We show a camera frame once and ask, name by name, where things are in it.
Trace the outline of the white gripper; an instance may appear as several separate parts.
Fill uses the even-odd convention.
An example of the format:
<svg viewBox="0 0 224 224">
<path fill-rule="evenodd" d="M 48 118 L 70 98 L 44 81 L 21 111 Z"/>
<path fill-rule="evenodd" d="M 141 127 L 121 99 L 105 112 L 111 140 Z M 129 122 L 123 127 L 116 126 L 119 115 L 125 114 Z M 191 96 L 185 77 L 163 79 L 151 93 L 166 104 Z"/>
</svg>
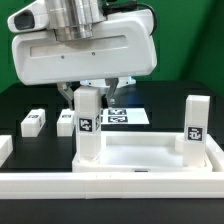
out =
<svg viewBox="0 0 224 224">
<path fill-rule="evenodd" d="M 51 31 L 19 34 L 12 41 L 16 73 L 26 85 L 58 83 L 71 110 L 71 82 L 107 78 L 110 104 L 118 77 L 148 75 L 156 67 L 152 30 L 153 15 L 146 9 L 109 15 L 87 39 L 58 42 Z"/>
</svg>

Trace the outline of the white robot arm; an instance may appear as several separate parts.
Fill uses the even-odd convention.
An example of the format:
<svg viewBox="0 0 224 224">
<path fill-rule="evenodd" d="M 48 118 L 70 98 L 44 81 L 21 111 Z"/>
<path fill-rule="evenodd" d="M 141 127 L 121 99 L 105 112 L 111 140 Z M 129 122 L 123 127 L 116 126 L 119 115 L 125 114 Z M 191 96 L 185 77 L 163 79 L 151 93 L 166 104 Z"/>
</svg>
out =
<svg viewBox="0 0 224 224">
<path fill-rule="evenodd" d="M 72 83 L 103 79 L 113 102 L 121 77 L 150 74 L 157 65 L 154 9 L 136 0 L 35 0 L 12 14 L 12 54 L 26 85 L 55 83 L 74 105 Z"/>
</svg>

